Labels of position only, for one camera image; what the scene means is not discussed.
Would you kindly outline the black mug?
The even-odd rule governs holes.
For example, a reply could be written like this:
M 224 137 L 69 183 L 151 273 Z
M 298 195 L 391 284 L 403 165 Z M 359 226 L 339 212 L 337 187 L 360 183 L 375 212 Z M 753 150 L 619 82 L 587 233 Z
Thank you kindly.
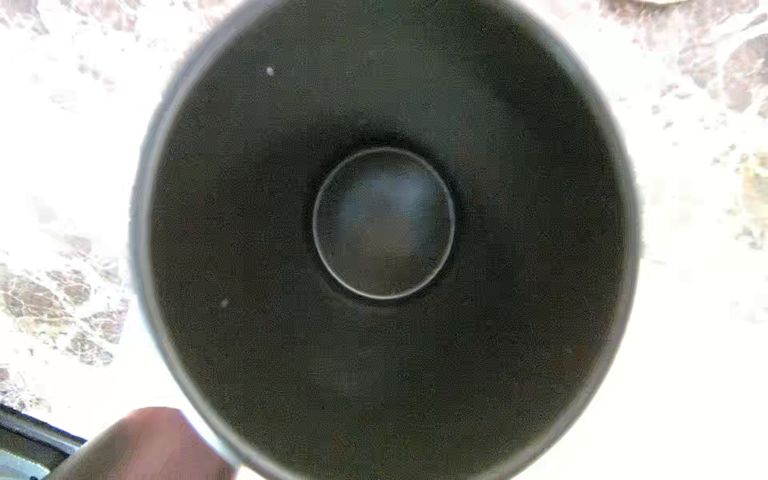
M 269 479 L 510 479 L 631 314 L 634 172 L 519 1 L 245 1 L 143 138 L 128 260 L 213 449 Z

